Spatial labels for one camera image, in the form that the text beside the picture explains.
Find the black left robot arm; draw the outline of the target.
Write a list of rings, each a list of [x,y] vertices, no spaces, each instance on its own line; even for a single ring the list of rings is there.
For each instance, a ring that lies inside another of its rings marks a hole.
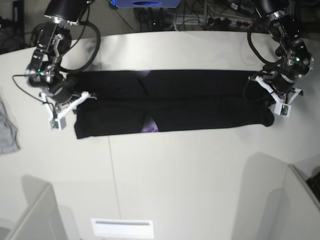
[[[261,101],[272,99],[277,110],[290,110],[294,98],[303,93],[294,85],[314,69],[314,58],[288,11],[288,1],[254,0],[252,3],[259,17],[247,32],[247,42],[264,66],[249,80],[258,83],[267,91],[268,94],[261,97]],[[263,23],[268,23],[270,36],[279,44],[275,51],[279,60],[274,62],[262,57],[252,41],[253,31]]]

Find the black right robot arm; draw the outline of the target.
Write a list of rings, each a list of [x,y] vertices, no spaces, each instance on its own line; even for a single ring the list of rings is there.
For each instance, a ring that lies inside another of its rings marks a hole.
[[[44,15],[49,20],[38,35],[36,48],[24,76],[29,86],[43,90],[57,105],[67,104],[77,96],[62,74],[84,71],[93,63],[100,49],[100,30],[89,20],[82,20],[84,14],[89,14],[91,4],[90,0],[52,0],[45,10]],[[73,47],[68,28],[72,25],[91,28],[95,32],[96,42],[92,56],[83,66],[66,69],[61,66],[61,62]]]

